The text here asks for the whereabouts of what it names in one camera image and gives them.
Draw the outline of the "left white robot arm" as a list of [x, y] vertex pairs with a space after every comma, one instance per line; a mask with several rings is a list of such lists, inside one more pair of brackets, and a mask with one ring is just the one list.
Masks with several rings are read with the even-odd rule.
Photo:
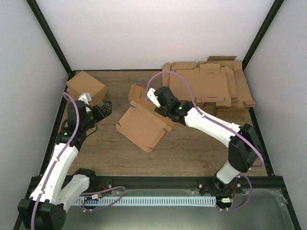
[[95, 106], [77, 100], [69, 104], [67, 118], [57, 135], [53, 155], [40, 182], [29, 198], [21, 199], [18, 211], [26, 229], [60, 230], [73, 202], [81, 193], [94, 193], [98, 188], [95, 171], [79, 169], [64, 185], [68, 170], [87, 139], [87, 131], [111, 115], [112, 102], [100, 101]]

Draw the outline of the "brown cardboard box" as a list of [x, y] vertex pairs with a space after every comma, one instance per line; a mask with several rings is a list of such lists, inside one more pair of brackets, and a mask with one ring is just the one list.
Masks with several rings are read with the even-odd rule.
[[154, 111], [155, 105], [146, 100], [145, 88], [142, 86], [131, 86], [128, 101], [130, 108], [116, 124], [116, 130], [143, 151], [151, 152], [177, 123]]

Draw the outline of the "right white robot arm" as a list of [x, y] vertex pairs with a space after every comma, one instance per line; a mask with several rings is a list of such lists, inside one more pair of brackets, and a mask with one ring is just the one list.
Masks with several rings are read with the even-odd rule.
[[226, 192], [231, 181], [253, 168], [257, 159], [264, 162], [262, 146], [253, 126], [228, 123], [204, 112], [190, 101], [180, 102], [166, 86], [158, 90], [150, 88], [147, 97], [156, 106], [155, 112], [158, 114], [200, 130], [227, 147], [228, 160], [213, 178], [216, 192]]

